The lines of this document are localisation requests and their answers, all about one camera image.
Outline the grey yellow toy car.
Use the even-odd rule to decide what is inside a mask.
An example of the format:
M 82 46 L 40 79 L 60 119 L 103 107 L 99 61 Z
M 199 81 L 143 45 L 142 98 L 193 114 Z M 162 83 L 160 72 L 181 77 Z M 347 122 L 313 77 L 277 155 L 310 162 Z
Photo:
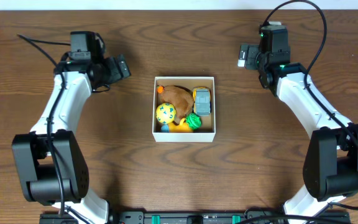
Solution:
M 209 88 L 198 87 L 193 89 L 193 112 L 198 116 L 211 114 L 211 92 Z

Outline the yellow letter ball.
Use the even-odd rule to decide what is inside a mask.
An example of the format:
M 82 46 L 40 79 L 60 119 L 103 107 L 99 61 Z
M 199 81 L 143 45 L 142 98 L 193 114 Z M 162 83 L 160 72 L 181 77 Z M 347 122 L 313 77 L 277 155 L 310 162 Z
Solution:
M 171 103 L 162 103 L 157 106 L 155 117 L 161 124 L 169 124 L 174 122 L 177 115 L 175 107 Z

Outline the brown plush teddy bear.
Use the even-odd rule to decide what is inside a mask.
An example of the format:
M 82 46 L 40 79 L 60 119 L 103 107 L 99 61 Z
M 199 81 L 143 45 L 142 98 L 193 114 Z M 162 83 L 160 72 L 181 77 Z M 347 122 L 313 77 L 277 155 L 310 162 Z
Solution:
M 159 85 L 157 87 L 157 93 L 162 103 L 170 103 L 175 107 L 178 119 L 184 118 L 191 112 L 194 99 L 185 89 L 175 85 Z

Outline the orange rubber duck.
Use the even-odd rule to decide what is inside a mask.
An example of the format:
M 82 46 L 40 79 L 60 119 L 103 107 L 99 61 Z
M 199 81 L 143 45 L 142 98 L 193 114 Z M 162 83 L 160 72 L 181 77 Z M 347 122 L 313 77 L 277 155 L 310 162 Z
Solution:
M 168 123 L 161 127 L 163 133 L 192 133 L 193 129 L 190 128 L 185 118 L 180 120 L 179 124 Z

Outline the green ridged disc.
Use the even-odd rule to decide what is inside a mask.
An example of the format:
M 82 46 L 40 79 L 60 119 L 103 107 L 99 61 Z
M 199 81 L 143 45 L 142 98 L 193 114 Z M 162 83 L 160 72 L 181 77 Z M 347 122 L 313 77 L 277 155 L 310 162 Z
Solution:
M 190 113 L 186 117 L 186 123 L 188 124 L 189 128 L 191 128 L 192 130 L 196 130 L 200 128 L 202 125 L 201 118 L 195 113 Z

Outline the white cardboard box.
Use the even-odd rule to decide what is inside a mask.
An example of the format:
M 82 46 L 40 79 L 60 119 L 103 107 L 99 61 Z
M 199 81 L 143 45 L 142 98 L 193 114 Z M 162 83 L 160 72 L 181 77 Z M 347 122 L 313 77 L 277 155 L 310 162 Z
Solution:
M 156 109 L 161 99 L 157 87 L 175 85 L 193 90 L 196 87 L 207 87 L 211 93 L 211 114 L 201 117 L 201 127 L 193 133 L 163 133 L 162 124 L 156 119 Z M 152 112 L 152 134 L 156 142 L 213 142 L 216 134 L 215 84 L 214 77 L 155 77 L 154 100 Z

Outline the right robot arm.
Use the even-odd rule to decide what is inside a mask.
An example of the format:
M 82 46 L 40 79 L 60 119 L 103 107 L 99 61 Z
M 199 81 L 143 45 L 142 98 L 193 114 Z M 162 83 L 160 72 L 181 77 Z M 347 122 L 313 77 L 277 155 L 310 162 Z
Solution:
M 283 204 L 285 221 L 312 222 L 332 206 L 358 210 L 358 124 L 328 102 L 302 64 L 290 62 L 286 45 L 243 44 L 238 66 L 258 71 L 262 87 L 291 109 L 310 137 L 304 185 Z

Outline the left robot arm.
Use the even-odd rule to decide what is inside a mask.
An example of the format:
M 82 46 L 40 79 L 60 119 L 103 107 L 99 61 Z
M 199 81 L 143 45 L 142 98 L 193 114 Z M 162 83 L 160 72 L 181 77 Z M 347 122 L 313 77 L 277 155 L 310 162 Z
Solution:
M 125 57 L 94 63 L 65 55 L 53 74 L 54 88 L 42 116 L 29 133 L 17 134 L 12 141 L 24 198 L 58 209 L 41 214 L 40 223 L 119 223 L 108 201 L 90 189 L 75 133 L 91 94 L 130 77 Z

